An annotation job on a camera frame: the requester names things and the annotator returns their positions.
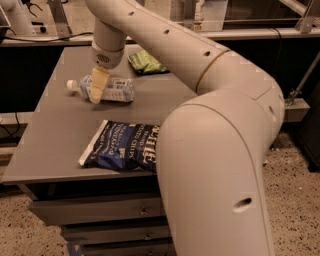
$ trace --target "white bottle cap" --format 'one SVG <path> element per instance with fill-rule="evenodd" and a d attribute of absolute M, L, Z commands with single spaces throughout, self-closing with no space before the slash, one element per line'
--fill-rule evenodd
<path fill-rule="evenodd" d="M 68 80 L 67 88 L 70 91 L 76 92 L 79 91 L 79 84 L 76 80 Z"/>

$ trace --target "terrazzo floor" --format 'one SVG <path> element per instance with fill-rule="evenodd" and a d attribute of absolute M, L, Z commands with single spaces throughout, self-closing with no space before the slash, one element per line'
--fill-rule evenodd
<path fill-rule="evenodd" d="M 44 9 L 34 10 L 37 20 L 52 24 L 46 0 L 32 2 Z M 92 16 L 83 0 L 63 6 L 74 33 L 92 31 Z M 263 174 L 276 256 L 318 256 L 320 173 L 308 171 L 308 162 L 287 131 L 280 132 L 274 146 L 266 155 Z M 4 171 L 0 166 L 0 177 Z M 46 227 L 28 210 L 30 202 L 19 191 L 0 191 L 0 256 L 69 255 L 60 228 Z"/>

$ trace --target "green packet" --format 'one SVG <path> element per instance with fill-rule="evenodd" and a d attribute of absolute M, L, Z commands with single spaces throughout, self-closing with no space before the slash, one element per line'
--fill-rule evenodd
<path fill-rule="evenodd" d="M 169 72 L 169 70 L 165 66 L 163 66 L 145 50 L 129 56 L 129 62 L 133 69 L 141 75 Z"/>

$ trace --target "drawer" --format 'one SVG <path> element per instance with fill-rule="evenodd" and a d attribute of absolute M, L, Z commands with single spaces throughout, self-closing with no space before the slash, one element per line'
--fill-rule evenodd
<path fill-rule="evenodd" d="M 31 203 L 47 225 L 67 225 L 164 216 L 160 193 L 124 194 Z"/>
<path fill-rule="evenodd" d="M 68 225 L 62 227 L 62 236 L 71 244 L 78 245 L 151 241 L 171 237 L 165 218 L 99 222 L 91 225 Z"/>
<path fill-rule="evenodd" d="M 171 240 L 149 242 L 133 242 L 120 244 L 105 244 L 81 246 L 85 256 L 165 256 L 174 255 L 175 249 Z"/>

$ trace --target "speckled floor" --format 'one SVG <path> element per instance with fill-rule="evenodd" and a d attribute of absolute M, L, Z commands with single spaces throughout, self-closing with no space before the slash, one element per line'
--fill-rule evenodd
<path fill-rule="evenodd" d="M 38 19 L 48 18 L 51 24 L 46 0 L 32 2 L 45 11 L 34 10 Z M 74 33 L 91 31 L 92 17 L 83 0 L 69 0 L 64 7 Z M 266 156 L 264 180 L 276 256 L 318 256 L 320 173 L 308 171 L 306 159 L 287 132 L 280 132 L 274 145 L 276 150 Z M 4 170 L 0 166 L 0 177 Z M 46 227 L 28 211 L 30 202 L 16 191 L 0 192 L 0 256 L 69 255 L 60 229 Z"/>

